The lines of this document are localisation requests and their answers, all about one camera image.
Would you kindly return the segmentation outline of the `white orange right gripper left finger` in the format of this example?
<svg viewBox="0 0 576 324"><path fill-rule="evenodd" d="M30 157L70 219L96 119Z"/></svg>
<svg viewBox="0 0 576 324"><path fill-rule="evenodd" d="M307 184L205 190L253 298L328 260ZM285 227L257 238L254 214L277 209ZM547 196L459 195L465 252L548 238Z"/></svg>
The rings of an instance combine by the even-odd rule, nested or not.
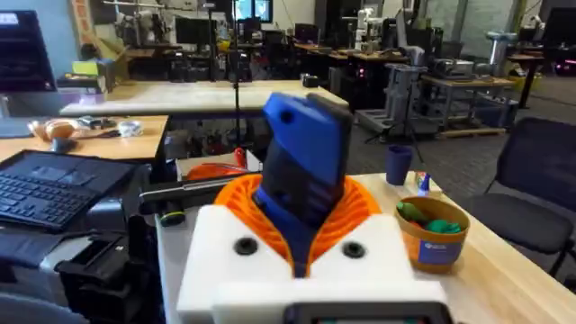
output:
<svg viewBox="0 0 576 324"><path fill-rule="evenodd" d="M290 249L252 200L261 175L243 175L197 213L177 299L179 315L282 315Z"/></svg>

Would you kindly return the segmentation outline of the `white orange right gripper right finger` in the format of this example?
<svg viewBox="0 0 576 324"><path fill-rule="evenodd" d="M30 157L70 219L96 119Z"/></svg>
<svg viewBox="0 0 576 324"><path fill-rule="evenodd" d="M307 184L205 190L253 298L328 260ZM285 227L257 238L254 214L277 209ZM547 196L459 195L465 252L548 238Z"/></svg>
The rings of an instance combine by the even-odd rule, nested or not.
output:
<svg viewBox="0 0 576 324"><path fill-rule="evenodd" d="M310 246L309 278L412 280L400 226L353 177Z"/></svg>

